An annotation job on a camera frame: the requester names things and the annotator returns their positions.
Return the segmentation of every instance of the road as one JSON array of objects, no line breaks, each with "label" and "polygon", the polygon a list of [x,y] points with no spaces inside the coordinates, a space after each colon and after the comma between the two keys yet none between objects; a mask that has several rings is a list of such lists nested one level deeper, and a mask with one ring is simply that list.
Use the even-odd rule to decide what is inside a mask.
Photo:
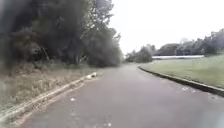
[{"label": "road", "polygon": [[21,128],[224,128],[224,100],[140,71],[106,69]]}]

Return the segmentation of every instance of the sky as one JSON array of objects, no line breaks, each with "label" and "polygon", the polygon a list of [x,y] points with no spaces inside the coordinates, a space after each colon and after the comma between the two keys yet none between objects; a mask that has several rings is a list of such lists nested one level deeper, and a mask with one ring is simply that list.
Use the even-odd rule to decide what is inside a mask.
[{"label": "sky", "polygon": [[204,38],[224,28],[223,0],[113,0],[113,4],[110,26],[121,33],[125,54],[146,44],[160,48],[183,38]]}]

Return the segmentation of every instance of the dense foliage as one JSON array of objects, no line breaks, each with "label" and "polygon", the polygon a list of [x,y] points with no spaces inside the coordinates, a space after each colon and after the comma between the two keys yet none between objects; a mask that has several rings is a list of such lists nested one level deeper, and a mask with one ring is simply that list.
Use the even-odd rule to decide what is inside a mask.
[{"label": "dense foliage", "polygon": [[127,62],[147,63],[152,61],[152,52],[154,52],[155,46],[147,45],[143,46],[140,51],[132,51],[126,55]]},{"label": "dense foliage", "polygon": [[184,41],[180,44],[166,44],[162,46],[155,55],[211,55],[217,54],[224,49],[224,29],[212,32],[204,39]]},{"label": "dense foliage", "polygon": [[111,0],[21,1],[3,14],[3,20],[14,21],[0,31],[6,64],[58,59],[68,64],[118,65],[121,36],[108,27],[112,8]]}]

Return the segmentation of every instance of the concrete curb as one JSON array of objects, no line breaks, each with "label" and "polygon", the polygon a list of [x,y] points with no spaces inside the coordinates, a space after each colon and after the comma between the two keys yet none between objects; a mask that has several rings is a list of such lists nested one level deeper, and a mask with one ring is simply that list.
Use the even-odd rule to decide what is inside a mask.
[{"label": "concrete curb", "polygon": [[178,78],[178,77],[174,77],[174,76],[170,76],[170,75],[166,75],[166,74],[162,74],[162,73],[148,71],[148,70],[145,70],[141,67],[138,67],[138,68],[141,69],[142,71],[151,73],[155,76],[165,78],[165,79],[169,79],[169,80],[175,81],[177,83],[184,84],[184,85],[193,87],[195,89],[202,90],[204,92],[209,92],[209,93],[216,94],[216,95],[219,95],[221,97],[224,97],[224,89],[222,89],[222,88],[218,88],[218,87],[214,87],[214,86],[210,86],[210,85],[206,85],[206,84],[202,84],[202,83],[198,83],[198,82],[195,82],[195,81],[190,81],[190,80],[187,80],[187,79],[182,79],[182,78]]},{"label": "concrete curb", "polygon": [[38,106],[40,103],[46,102],[53,97],[62,94],[63,92],[71,89],[71,88],[78,88],[80,83],[89,80],[93,77],[96,77],[97,73],[91,73],[87,76],[81,77],[80,79],[73,81],[69,84],[63,85],[60,88],[57,88],[53,91],[49,91],[46,93],[41,94],[37,98],[34,98],[26,103],[23,103],[21,105],[18,105],[16,107],[11,108],[10,110],[6,111],[4,114],[0,117],[0,123],[5,123],[7,121],[13,121],[14,119],[24,115],[27,112],[32,111],[36,106]]}]

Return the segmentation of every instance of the grassy verge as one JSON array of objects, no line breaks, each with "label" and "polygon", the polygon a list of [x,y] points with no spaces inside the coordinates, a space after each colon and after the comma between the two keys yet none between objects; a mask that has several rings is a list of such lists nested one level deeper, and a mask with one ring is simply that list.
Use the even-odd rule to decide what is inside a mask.
[{"label": "grassy verge", "polygon": [[158,60],[142,68],[224,88],[224,55],[190,59]]},{"label": "grassy verge", "polygon": [[0,111],[72,82],[93,71],[96,69],[88,66],[74,67],[55,63],[45,64],[41,70],[35,70],[32,64],[19,65],[12,76],[0,76]]}]

